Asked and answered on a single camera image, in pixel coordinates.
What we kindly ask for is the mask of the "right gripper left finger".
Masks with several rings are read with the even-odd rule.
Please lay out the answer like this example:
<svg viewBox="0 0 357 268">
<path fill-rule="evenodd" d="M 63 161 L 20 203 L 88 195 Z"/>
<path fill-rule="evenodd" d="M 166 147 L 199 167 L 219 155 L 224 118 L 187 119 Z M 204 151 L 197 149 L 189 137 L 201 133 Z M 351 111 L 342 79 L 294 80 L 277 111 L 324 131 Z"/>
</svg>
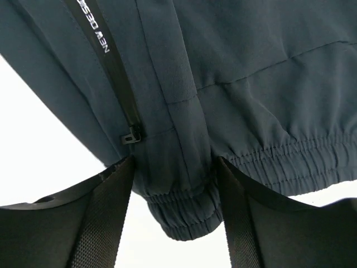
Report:
<svg viewBox="0 0 357 268">
<path fill-rule="evenodd" d="M 126 157 L 34 203 L 1 207 L 1 266 L 114 267 L 135 170 Z"/>
</svg>

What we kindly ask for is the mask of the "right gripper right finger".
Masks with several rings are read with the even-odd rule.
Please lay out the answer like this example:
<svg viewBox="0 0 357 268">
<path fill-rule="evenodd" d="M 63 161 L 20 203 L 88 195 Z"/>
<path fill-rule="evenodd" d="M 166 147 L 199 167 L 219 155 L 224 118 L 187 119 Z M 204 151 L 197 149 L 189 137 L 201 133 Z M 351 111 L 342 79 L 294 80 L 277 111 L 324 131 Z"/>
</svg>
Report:
<svg viewBox="0 0 357 268">
<path fill-rule="evenodd" d="M 301 203 L 223 157 L 216 177 L 232 267 L 356 266 L 356 199 Z"/>
</svg>

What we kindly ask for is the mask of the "dark navy shorts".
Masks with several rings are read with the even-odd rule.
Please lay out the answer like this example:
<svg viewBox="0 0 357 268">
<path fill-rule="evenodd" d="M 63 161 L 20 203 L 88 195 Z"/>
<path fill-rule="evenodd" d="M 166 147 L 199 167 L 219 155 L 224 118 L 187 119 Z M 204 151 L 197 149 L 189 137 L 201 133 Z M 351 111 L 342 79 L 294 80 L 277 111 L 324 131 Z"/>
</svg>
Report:
<svg viewBox="0 0 357 268">
<path fill-rule="evenodd" d="M 172 239 L 222 222 L 222 156 L 287 196 L 356 179 L 355 1 L 2 1 L 1 55 Z"/>
</svg>

